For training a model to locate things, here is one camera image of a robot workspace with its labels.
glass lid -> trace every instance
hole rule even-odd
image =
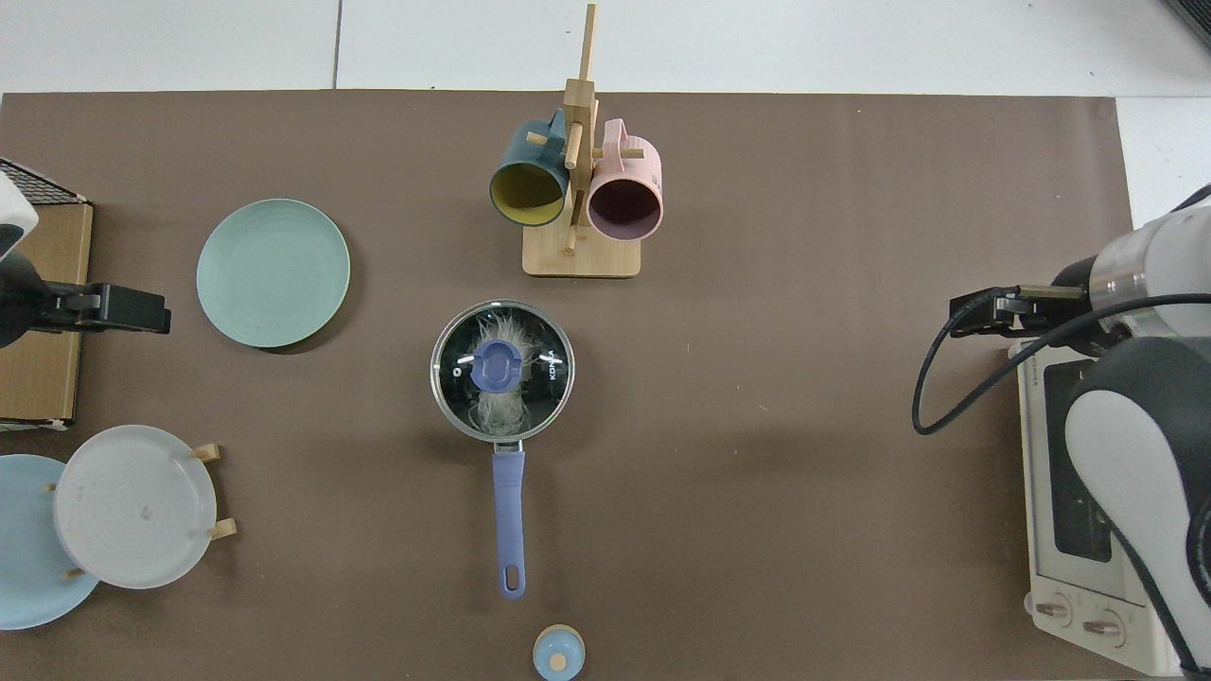
[[[563,408],[573,376],[568,336],[517,301],[489,301],[454,317],[430,362],[442,412],[489,442],[524,440],[546,428]]]

pink mug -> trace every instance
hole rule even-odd
[[[642,149],[643,158],[633,158],[638,154],[626,149]],[[650,236],[665,216],[660,183],[656,148],[642,137],[629,136],[622,119],[606,121],[602,158],[593,166],[585,200],[589,224],[618,241]]]

purple pan handle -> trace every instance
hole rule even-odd
[[[497,498],[497,573],[500,593],[520,599],[526,593],[526,543],[522,534],[522,474],[526,452],[501,451],[492,456],[492,482]]]

dark green mug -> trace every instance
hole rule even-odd
[[[545,144],[529,142],[530,135],[546,138]],[[550,121],[532,120],[518,127],[500,167],[488,183],[492,205],[517,224],[547,224],[563,212],[568,195],[568,168],[563,166],[567,138],[563,109],[556,109]]]

wooden mug holder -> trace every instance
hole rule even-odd
[[[593,148],[597,135],[596,86],[589,80],[592,61],[597,5],[585,12],[585,39],[580,48],[580,75],[569,78],[563,90],[563,114],[567,126],[564,166],[568,168],[568,195],[563,212],[543,227],[527,227],[522,233],[522,269],[530,276],[575,276],[627,279],[639,274],[639,242],[615,241],[589,225],[585,199],[593,174]],[[532,144],[545,144],[541,135],[529,133]],[[625,158],[642,158],[642,149],[627,150]]]

